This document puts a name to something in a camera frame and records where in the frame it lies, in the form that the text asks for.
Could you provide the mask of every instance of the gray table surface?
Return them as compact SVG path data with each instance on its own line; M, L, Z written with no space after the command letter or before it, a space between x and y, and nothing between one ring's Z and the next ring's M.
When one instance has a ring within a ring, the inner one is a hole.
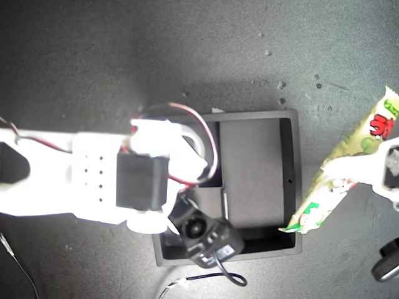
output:
M299 112L306 189L384 85L399 92L398 13L397 0L3 0L0 114L32 130L124 132L144 103L209 113L280 109L284 98ZM157 268L151 237L124 224L0 224L41 298L155 298L175 278L209 272ZM398 281L370 274L398 226L388 200L357 186L304 236L302 254L228 263L246 288L213 278L168 298L399 298ZM2 248L0 265L0 297L33 298Z

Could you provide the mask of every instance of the yellow snack wrapper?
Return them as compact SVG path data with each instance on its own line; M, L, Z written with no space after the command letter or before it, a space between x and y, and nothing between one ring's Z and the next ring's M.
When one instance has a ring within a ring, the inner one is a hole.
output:
M385 95L362 120L355 131L341 141L324 160L317 172L300 208L292 215L282 232L300 232L316 229L325 221L347 191L357 182L348 179L331 179L324 174L324 165L336 158L373 154L380 143L386 140L399 115L399 96L389 87L385 87Z

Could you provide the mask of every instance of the white robotic arm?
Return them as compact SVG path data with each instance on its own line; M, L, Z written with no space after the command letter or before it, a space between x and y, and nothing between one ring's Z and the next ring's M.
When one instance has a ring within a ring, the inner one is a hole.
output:
M117 155L122 148L146 156L167 156L170 174L195 180L207 165L204 144L191 128L169 121L132 120L132 125L137 128L134 135L41 131L18 131L16 135L15 127L14 131L0 129L0 142L29 165L24 179L0 183L0 212L14 216L70 212L109 224L127 221L128 228L139 233L164 232L177 193L185 185L168 179L166 203L158 211L118 207ZM194 140L196 151L183 136Z
M399 212L399 184L387 183L389 177L399 182L399 137L381 143L374 154L334 159L323 170L331 178L372 185L373 191L390 199Z

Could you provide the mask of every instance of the black tray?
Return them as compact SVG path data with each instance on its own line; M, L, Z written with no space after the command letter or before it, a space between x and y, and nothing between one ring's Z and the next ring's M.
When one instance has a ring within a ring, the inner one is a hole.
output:
M170 118L203 132L187 118ZM245 241L231 260L299 254L302 236L279 232L302 200L298 118L295 110L205 115L218 144L220 161L214 179L196 188L199 208L226 217ZM154 235L158 266L189 265L178 236Z

